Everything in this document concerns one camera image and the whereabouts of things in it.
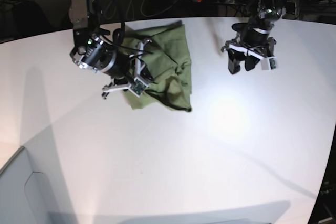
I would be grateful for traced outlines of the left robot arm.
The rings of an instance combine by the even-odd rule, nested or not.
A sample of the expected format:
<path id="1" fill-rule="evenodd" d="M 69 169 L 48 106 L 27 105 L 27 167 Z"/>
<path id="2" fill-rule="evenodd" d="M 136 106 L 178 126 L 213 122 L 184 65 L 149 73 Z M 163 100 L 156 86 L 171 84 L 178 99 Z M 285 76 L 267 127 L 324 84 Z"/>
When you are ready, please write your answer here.
<path id="1" fill-rule="evenodd" d="M 245 9 L 250 14 L 248 20 L 232 24 L 236 36 L 221 48 L 222 52 L 228 53 L 229 72 L 240 72 L 241 62 L 246 71 L 253 70 L 258 64 L 262 70 L 277 69 L 276 40 L 270 33 L 274 23 L 286 12 L 284 0 L 247 0 Z"/>

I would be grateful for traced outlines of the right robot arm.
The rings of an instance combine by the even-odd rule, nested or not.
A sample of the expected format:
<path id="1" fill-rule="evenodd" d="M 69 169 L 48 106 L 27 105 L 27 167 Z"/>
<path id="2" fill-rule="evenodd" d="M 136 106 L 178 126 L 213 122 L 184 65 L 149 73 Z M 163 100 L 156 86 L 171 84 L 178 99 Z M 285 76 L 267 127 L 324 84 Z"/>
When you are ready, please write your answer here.
<path id="1" fill-rule="evenodd" d="M 73 24 L 74 47 L 70 56 L 80 69 L 110 77 L 110 83 L 102 89 L 103 99 L 118 90 L 130 91 L 140 97 L 152 81 L 142 60 L 148 54 L 144 48 L 151 40 L 140 41 L 133 48 L 124 46 L 124 14 L 117 0 L 110 1 L 120 16 L 121 26 L 114 32 L 100 27 L 102 9 L 99 0 L 71 0 L 69 19 Z"/>

